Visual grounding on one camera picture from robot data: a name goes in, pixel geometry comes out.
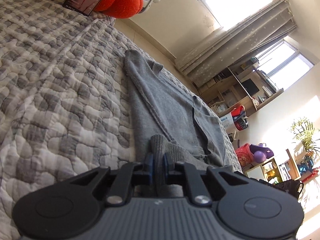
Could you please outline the grey knitted sweater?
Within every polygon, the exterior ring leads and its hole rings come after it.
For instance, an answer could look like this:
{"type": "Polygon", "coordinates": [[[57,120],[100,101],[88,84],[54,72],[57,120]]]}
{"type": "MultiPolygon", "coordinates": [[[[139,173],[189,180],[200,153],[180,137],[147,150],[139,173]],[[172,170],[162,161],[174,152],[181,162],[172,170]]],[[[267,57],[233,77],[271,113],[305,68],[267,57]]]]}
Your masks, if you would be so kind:
{"type": "Polygon", "coordinates": [[[180,186],[166,185],[163,157],[174,162],[232,171],[220,119],[164,76],[163,66],[138,51],[125,53],[135,145],[140,159],[152,153],[155,182],[148,193],[159,197],[182,195],[180,186]]]}

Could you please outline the purple ball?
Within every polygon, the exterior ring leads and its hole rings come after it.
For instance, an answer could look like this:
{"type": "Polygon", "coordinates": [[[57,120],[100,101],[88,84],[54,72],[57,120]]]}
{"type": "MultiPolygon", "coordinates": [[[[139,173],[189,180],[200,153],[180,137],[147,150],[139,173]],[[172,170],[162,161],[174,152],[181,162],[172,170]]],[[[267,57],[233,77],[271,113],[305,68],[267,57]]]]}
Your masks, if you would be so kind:
{"type": "Polygon", "coordinates": [[[263,163],[265,160],[266,160],[266,154],[262,151],[256,151],[254,154],[253,154],[253,158],[254,158],[254,161],[256,163],[263,163]]]}

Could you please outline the red toy box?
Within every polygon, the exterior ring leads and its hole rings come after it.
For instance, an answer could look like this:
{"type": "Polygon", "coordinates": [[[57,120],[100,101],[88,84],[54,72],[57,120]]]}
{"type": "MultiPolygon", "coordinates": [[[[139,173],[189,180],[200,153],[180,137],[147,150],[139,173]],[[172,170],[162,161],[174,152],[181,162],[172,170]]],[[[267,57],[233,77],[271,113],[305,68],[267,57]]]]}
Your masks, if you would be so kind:
{"type": "Polygon", "coordinates": [[[254,166],[254,158],[252,152],[249,149],[249,146],[250,144],[246,143],[235,150],[240,166],[242,170],[245,171],[253,168],[254,166]]]}

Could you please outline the white blue paper bag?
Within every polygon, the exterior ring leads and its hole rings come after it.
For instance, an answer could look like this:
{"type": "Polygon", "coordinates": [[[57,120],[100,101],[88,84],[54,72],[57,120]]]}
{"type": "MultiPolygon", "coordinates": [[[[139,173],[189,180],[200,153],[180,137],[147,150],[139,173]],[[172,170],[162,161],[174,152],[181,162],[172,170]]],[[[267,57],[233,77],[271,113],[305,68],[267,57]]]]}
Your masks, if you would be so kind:
{"type": "Polygon", "coordinates": [[[232,117],[231,113],[228,113],[228,114],[222,116],[220,118],[220,120],[221,120],[221,123],[222,123],[223,127],[226,130],[235,128],[233,117],[232,117]]]}

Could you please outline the green potted plant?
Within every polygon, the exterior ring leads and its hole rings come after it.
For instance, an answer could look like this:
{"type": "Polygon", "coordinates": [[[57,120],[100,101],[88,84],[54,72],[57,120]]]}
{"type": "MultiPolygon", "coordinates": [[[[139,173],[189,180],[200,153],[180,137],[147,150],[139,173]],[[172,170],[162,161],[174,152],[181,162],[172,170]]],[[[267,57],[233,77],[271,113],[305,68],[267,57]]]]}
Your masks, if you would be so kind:
{"type": "Polygon", "coordinates": [[[296,120],[291,125],[291,132],[297,141],[300,141],[303,145],[306,154],[310,157],[314,157],[319,153],[319,147],[316,146],[313,140],[313,135],[315,133],[315,128],[313,122],[308,118],[300,118],[296,120]]]}

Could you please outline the grey white quilted blanket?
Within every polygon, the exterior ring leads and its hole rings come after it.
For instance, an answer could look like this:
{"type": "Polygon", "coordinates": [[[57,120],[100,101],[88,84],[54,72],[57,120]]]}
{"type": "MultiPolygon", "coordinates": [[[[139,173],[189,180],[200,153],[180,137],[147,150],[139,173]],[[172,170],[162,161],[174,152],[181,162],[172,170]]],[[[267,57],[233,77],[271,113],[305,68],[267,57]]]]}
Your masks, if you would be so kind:
{"type": "MultiPolygon", "coordinates": [[[[147,165],[137,155],[125,51],[135,45],[97,18],[50,0],[1,0],[1,239],[32,239],[12,218],[25,195],[95,168],[147,165]]],[[[210,210],[179,198],[106,206],[70,239],[234,239],[210,210]]]]}

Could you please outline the wooden shelf unit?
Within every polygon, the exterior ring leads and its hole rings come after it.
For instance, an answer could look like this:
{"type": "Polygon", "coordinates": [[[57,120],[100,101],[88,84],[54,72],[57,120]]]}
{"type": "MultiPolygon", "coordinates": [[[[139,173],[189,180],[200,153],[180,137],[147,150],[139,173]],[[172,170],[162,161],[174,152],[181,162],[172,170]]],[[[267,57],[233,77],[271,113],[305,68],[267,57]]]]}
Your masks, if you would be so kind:
{"type": "Polygon", "coordinates": [[[252,115],[284,91],[258,67],[259,61],[253,57],[224,69],[198,88],[200,97],[219,117],[239,106],[244,106],[247,116],[252,115]]]}

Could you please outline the grey star curtain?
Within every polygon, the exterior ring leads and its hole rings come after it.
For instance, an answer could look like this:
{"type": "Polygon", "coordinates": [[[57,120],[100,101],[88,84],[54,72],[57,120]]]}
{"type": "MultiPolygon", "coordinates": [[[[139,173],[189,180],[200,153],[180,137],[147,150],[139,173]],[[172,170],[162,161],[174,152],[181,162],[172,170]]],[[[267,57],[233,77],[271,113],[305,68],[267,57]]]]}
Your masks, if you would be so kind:
{"type": "Polygon", "coordinates": [[[201,87],[227,67],[239,66],[296,29],[288,0],[271,0],[228,31],[217,29],[179,59],[177,69],[201,87]]]}

